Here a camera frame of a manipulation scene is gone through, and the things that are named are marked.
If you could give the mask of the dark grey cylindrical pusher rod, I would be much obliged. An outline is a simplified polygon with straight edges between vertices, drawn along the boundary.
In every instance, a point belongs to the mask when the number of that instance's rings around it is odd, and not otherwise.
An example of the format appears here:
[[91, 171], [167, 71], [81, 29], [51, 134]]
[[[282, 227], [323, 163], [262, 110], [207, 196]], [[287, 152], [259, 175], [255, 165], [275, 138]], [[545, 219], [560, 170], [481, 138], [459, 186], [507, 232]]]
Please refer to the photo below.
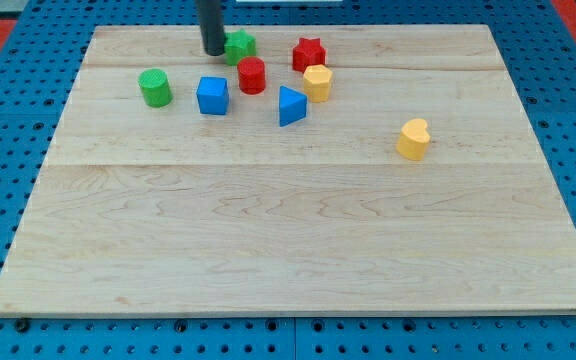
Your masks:
[[195, 0], [203, 49], [209, 56], [225, 53], [225, 28], [220, 0]]

